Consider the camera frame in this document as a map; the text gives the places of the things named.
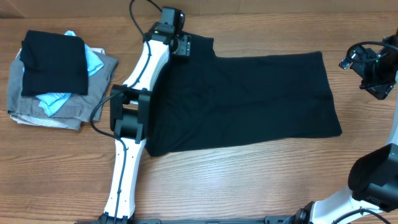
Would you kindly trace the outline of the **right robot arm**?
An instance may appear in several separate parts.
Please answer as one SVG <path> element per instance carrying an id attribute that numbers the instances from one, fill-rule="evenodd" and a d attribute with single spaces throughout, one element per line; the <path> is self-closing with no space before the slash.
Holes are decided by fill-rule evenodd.
<path id="1" fill-rule="evenodd" d="M 379 52 L 370 45 L 381 47 Z M 361 78 L 360 89 L 376 99 L 385 99 L 397 87 L 397 35 L 380 42 L 359 42 L 352 45 L 340 62 L 343 69 L 354 70 Z M 351 223 L 366 215 L 382 222 L 388 221 L 382 212 L 397 209 L 397 119 L 386 145 L 359 158 L 350 170 L 348 185 L 332 196 L 310 202 L 295 215 L 284 220 L 286 224 Z"/>

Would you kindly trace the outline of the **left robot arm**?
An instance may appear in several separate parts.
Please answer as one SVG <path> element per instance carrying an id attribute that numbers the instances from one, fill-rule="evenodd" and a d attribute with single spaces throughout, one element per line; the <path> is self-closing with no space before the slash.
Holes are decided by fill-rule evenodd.
<path id="1" fill-rule="evenodd" d="M 171 57 L 190 55 L 190 36 L 182 34 L 185 14 L 173 7 L 163 7 L 161 13 L 161 20 L 142 35 L 143 50 L 133 72 L 122 85 L 113 85 L 107 98 L 116 156 L 109 198 L 98 223 L 132 221 L 139 161 L 149 137 L 153 88 Z"/>

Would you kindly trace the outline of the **black t-shirt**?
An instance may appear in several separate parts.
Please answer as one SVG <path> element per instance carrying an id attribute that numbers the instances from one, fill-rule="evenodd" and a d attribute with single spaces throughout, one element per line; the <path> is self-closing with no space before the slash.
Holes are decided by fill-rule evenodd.
<path id="1" fill-rule="evenodd" d="M 151 110 L 152 157 L 342 133 L 320 52 L 224 58 L 199 35 L 161 71 Z"/>

